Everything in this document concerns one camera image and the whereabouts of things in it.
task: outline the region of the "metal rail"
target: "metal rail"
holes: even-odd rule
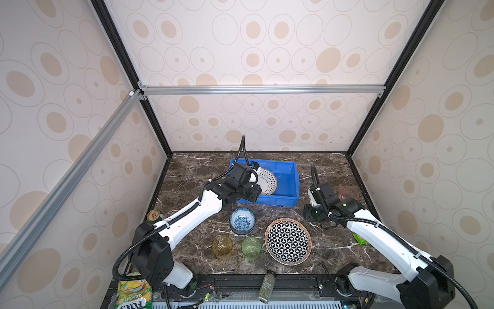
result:
[[[383,93],[385,85],[286,85],[286,86],[143,86],[145,95],[164,94],[281,94],[281,93]]]

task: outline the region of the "green glass cup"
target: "green glass cup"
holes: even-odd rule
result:
[[[241,251],[248,258],[255,258],[261,253],[261,242],[254,236],[249,236],[242,241]]]

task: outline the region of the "blue plastic bin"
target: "blue plastic bin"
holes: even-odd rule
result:
[[[235,158],[232,158],[230,165],[233,164]],[[300,178],[297,172],[297,163],[293,161],[273,161],[273,160],[257,160],[249,159],[249,162],[256,161],[259,165],[272,172],[278,182],[275,193],[272,195],[259,195],[256,203],[241,199],[238,203],[247,204],[262,204],[274,206],[295,206],[300,193]],[[238,160],[240,163],[246,163],[245,159]]]

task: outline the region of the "green packet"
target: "green packet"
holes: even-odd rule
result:
[[[115,309],[151,309],[151,286],[146,280],[119,281]]]
[[[359,243],[359,245],[364,245],[364,244],[368,244],[369,243],[368,241],[366,241],[365,239],[361,238],[357,234],[353,234],[353,237],[355,237],[355,240]]]

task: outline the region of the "tin can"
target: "tin can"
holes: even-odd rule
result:
[[[163,220],[165,216],[158,209],[153,209],[148,212],[147,218],[149,224],[155,224],[156,222]]]

